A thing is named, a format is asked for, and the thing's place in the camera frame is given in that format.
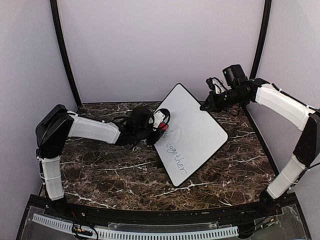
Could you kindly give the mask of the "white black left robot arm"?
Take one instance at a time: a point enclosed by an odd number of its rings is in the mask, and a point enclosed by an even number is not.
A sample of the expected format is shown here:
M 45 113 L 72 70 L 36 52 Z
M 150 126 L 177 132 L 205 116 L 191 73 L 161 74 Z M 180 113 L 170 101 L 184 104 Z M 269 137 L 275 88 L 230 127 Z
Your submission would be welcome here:
M 71 213 L 65 198 L 61 157 L 71 142 L 104 143 L 114 146 L 135 146 L 144 141 L 155 145 L 169 127 L 170 111 L 160 108 L 151 111 L 135 107 L 128 116 L 98 120 L 68 110 L 57 104 L 35 128 L 36 158 L 45 187 L 46 197 L 53 201 L 51 210 L 60 218 Z

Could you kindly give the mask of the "red bone-shaped eraser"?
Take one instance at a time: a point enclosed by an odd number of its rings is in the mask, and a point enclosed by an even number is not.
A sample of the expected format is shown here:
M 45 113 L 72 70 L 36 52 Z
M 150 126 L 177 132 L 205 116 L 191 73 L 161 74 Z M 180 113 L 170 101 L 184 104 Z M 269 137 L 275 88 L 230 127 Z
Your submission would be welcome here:
M 162 122 L 158 128 L 162 131 L 166 131 L 168 129 L 169 125 L 167 123 Z

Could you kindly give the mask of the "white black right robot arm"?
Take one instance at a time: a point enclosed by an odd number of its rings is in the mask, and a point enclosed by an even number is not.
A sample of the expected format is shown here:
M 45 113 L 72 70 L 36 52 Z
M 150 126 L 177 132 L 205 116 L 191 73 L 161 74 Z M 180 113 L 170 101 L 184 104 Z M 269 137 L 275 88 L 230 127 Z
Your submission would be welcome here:
M 218 113 L 237 104 L 256 103 L 249 112 L 280 169 L 266 189 L 270 198 L 255 205 L 255 213 L 266 217 L 275 208 L 273 200 L 296 185 L 314 163 L 319 163 L 320 112 L 261 78 L 243 78 L 222 92 L 216 91 L 214 78 L 208 78 L 206 83 L 210 92 L 200 107 L 202 111 Z

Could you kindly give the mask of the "white whiteboard black frame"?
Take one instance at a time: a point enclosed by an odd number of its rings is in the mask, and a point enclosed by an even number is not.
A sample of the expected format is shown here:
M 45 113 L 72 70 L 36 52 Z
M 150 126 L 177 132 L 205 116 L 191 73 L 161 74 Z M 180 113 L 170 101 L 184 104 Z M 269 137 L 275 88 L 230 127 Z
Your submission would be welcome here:
M 168 109 L 168 129 L 154 145 L 171 184 L 179 187 L 228 141 L 226 130 L 178 83 L 159 105 Z

